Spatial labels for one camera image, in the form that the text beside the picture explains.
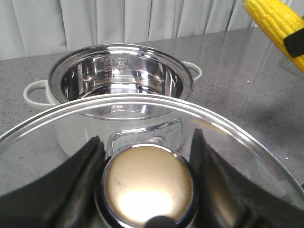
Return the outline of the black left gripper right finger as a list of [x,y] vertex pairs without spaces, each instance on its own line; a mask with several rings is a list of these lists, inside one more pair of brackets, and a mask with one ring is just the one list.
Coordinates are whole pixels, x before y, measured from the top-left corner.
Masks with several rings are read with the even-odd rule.
[[196,179],[198,228],[302,228],[303,210],[248,180],[207,144],[195,129],[190,166]]

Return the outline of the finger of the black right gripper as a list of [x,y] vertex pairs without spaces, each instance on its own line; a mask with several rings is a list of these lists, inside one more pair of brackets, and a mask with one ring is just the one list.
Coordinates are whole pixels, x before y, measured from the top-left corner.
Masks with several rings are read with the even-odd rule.
[[299,57],[304,54],[304,29],[300,29],[283,39],[288,54],[292,57]]

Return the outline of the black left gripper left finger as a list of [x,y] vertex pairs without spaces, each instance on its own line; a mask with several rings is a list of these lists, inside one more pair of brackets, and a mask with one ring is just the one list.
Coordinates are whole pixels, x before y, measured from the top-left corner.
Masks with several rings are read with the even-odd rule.
[[0,198],[2,228],[86,228],[105,163],[104,144],[91,138],[42,178]]

